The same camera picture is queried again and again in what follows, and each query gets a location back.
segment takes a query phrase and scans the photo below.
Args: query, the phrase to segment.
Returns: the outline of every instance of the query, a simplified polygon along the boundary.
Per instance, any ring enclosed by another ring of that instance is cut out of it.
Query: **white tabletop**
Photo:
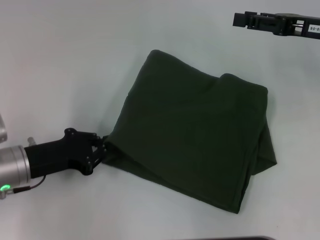
[[[99,165],[0,202],[4,240],[320,239],[320,40],[232,27],[234,13],[320,17],[316,0],[13,0],[0,3],[1,147],[109,134],[148,53],[269,89],[278,165],[233,214]]]

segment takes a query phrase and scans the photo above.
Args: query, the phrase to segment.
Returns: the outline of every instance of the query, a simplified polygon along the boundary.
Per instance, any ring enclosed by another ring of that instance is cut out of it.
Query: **green led light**
[[[3,192],[5,190],[9,190],[11,188],[10,185],[3,185],[1,188],[0,188],[0,191]]]

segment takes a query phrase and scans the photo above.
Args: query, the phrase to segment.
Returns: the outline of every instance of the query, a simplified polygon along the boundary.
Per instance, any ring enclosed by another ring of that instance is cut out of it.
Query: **black cable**
[[[37,183],[36,185],[34,186],[22,186],[22,187],[16,187],[14,189],[12,189],[12,192],[14,194],[17,194],[17,193],[21,193],[21,192],[24,192],[24,191],[28,191],[28,190],[31,190],[31,189],[34,189],[36,187],[38,187],[40,184],[42,184],[46,179],[46,175],[43,176],[42,180]]]
[[[46,176],[47,176],[47,175],[44,175],[43,178],[42,178],[42,180],[41,180],[38,184],[36,184],[36,185],[34,185],[34,186],[31,186],[30,189],[34,189],[34,188],[38,187],[40,184],[42,184],[42,183],[45,181]]]

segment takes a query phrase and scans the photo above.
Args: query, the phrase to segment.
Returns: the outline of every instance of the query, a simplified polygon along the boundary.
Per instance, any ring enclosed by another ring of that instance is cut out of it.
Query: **folded fabric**
[[[105,140],[103,162],[238,213],[250,176],[277,163],[267,95],[153,50]]]

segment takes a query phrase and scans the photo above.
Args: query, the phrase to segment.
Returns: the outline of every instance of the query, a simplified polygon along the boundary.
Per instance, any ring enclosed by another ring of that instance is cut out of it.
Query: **towel fold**
[[[238,213],[250,176],[277,163],[267,95],[153,50],[105,140],[103,162]]]

